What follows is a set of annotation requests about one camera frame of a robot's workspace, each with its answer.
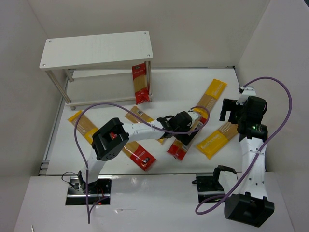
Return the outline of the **red pasta bag label side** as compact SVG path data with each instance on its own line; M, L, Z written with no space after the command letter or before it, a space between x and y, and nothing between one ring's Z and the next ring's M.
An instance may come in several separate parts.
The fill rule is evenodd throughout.
M199 131L192 133L192 136L190 135L188 145L184 145L182 142L175 139L172 145L170 146L170 148L167 150L167 152L171 154L174 158L178 160L183 160L184 156L188 152L189 148L191 147L194 139L196 138L198 134L199 134Z

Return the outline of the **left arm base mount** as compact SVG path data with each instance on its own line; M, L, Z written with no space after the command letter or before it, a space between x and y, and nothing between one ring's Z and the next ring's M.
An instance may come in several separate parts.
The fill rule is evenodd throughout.
M65 172L61 180L68 184L65 205L86 205L85 189L80 184L77 174ZM99 176L97 182L91 183L88 188L89 204L98 201L99 205L109 205L111 201L111 176Z

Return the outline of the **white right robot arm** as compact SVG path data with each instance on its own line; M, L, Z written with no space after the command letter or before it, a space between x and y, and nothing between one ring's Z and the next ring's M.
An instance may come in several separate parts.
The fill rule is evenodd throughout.
M242 177L233 168L219 165L214 176L223 187L227 198L226 219L261 227L274 213L274 203L268 200L265 188L264 142L268 139L267 126L261 123L267 110L267 102L256 96L248 96L243 102L224 99L220 120L225 119L237 126L242 150Z

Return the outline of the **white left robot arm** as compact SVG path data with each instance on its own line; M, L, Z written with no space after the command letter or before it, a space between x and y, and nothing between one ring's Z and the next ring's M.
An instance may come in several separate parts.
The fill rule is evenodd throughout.
M188 144L193 135L193 125L199 118L200 115L194 111L182 111L175 116L159 117L146 123L124 124L119 118L112 118L93 135L87 165L78 172L81 189L90 190L97 182L104 164L114 159L128 143L175 137L183 144Z

